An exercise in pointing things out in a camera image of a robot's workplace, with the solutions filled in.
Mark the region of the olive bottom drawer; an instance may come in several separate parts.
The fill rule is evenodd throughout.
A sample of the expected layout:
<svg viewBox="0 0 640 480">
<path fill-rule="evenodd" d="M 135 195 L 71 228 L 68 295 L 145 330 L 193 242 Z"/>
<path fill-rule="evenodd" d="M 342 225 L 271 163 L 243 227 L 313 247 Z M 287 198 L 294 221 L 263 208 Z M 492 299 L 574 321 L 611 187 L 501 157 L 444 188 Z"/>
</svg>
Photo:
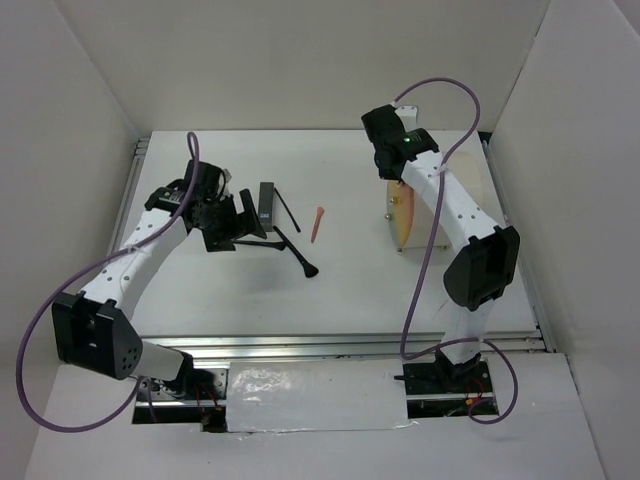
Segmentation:
<svg viewBox="0 0 640 480">
<path fill-rule="evenodd" d="M 414 201 L 391 197 L 387 203 L 387 220 L 391 239 L 397 248 L 404 248 L 407 245 L 414 220 Z"/>
</svg>

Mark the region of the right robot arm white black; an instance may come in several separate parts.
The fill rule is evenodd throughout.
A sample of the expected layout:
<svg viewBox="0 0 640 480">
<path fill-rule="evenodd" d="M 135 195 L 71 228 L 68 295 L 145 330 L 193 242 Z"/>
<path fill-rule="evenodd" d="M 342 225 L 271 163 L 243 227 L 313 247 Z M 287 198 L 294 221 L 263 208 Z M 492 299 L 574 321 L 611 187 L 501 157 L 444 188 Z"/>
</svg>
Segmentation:
<svg viewBox="0 0 640 480">
<path fill-rule="evenodd" d="M 408 187 L 431 210 L 426 249 L 433 250 L 443 230 L 455 253 L 443 274 L 455 318 L 435 352 L 434 376 L 442 389 L 457 391 L 475 375 L 489 313 L 513 281 L 519 233 L 484 212 L 449 169 L 452 153 L 440 151 L 426 130 L 406 129 L 394 105 L 375 108 L 361 120 L 380 177 Z"/>
</svg>

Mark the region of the dark grey rectangular makeup box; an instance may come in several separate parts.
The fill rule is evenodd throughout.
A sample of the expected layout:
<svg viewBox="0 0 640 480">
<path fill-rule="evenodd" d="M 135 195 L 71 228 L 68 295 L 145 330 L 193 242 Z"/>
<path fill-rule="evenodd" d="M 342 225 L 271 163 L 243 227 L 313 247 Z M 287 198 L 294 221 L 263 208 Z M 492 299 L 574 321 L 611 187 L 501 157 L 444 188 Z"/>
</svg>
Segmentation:
<svg viewBox="0 0 640 480">
<path fill-rule="evenodd" d="M 257 214 L 262 229 L 273 232 L 275 186 L 273 182 L 261 182 Z"/>
</svg>

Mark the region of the yellow drawer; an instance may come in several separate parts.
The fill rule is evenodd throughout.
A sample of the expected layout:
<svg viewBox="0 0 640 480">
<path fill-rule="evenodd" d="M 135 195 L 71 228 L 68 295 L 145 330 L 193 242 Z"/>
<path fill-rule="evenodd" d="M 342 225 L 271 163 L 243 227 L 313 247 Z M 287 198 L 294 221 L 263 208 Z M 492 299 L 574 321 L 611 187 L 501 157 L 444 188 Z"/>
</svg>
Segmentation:
<svg viewBox="0 0 640 480">
<path fill-rule="evenodd" d="M 387 184 L 389 204 L 395 208 L 411 210 L 414 207 L 414 190 L 403 182 L 390 181 Z"/>
</svg>

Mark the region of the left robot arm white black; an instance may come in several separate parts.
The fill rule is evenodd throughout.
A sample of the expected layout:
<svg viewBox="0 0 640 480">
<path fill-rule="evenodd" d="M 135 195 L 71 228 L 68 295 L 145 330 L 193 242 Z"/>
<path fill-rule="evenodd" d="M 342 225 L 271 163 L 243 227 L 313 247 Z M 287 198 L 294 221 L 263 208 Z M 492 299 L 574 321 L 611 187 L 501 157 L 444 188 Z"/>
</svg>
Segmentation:
<svg viewBox="0 0 640 480">
<path fill-rule="evenodd" d="M 192 356 L 142 340 L 132 319 L 161 265 L 192 231 L 209 252 L 232 251 L 246 235 L 265 237 L 250 191 L 233 196 L 230 180 L 226 170 L 190 161 L 183 178 L 149 196 L 121 256 L 77 294 L 56 296 L 52 319 L 62 362 L 117 380 L 150 378 L 176 399 L 194 391 L 203 373 Z"/>
</svg>

